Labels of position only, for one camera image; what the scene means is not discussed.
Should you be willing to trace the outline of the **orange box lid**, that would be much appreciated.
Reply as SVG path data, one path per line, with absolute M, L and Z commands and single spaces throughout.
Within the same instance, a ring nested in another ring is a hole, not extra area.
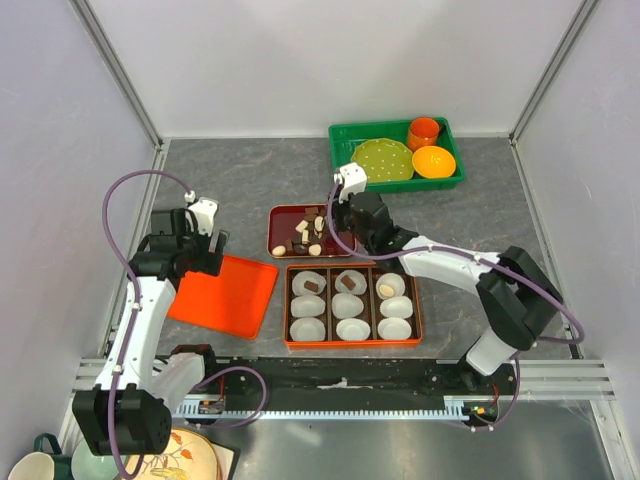
M 253 340 L 258 336 L 279 269 L 227 255 L 217 276 L 188 272 L 167 317 Z

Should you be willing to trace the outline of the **brown square chocolate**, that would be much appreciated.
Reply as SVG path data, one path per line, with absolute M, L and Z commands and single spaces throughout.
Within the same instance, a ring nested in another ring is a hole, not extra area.
M 356 283 L 352 280 L 352 278 L 350 276 L 343 276 L 341 278 L 341 283 L 345 286 L 346 289 L 348 289 L 349 291 L 352 291 L 355 286 Z

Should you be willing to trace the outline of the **dark red lacquer tray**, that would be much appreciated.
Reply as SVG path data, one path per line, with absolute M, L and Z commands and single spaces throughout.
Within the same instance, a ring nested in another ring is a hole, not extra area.
M 346 252 L 329 232 L 325 204 L 278 205 L 271 209 L 267 230 L 267 252 L 275 259 L 285 258 L 338 258 L 348 257 Z M 309 247 L 319 244 L 322 253 L 319 256 L 297 254 L 294 244 Z M 274 257 L 271 251 L 278 245 L 284 245 L 287 253 Z

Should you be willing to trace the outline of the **white oval chocolate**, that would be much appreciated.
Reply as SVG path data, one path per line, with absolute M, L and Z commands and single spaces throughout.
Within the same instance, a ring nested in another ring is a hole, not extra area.
M 394 289 L 392 287 L 390 287 L 389 285 L 381 285 L 379 287 L 379 293 L 381 296 L 383 297 L 393 297 L 395 292 Z

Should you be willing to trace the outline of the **brown bar chocolate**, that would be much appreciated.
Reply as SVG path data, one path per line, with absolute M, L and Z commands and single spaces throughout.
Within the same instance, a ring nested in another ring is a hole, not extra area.
M 304 288 L 315 293 L 319 293 L 322 290 L 322 286 L 313 281 L 306 281 L 304 283 Z

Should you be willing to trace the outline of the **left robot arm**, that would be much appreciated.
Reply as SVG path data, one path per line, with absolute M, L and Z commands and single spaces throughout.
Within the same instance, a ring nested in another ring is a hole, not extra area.
M 189 273 L 219 274 L 229 235 L 215 233 L 216 201 L 157 210 L 151 231 L 127 263 L 127 296 L 106 363 L 89 390 L 76 393 L 72 411 L 90 451 L 107 456 L 158 454 L 169 441 L 172 414 L 194 389 L 208 393 L 219 369 L 211 347 L 181 345 L 161 372 L 154 362 L 162 326 Z

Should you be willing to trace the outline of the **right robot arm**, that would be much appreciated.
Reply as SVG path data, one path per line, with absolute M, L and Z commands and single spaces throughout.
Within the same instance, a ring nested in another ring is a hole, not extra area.
M 479 298 L 489 326 L 457 371 L 469 393 L 489 387 L 498 367 L 530 349 L 564 307 L 559 292 L 521 248 L 473 252 L 434 242 L 394 224 L 378 194 L 343 195 L 338 185 L 327 214 L 331 236 L 348 253 L 386 272 L 435 280 Z

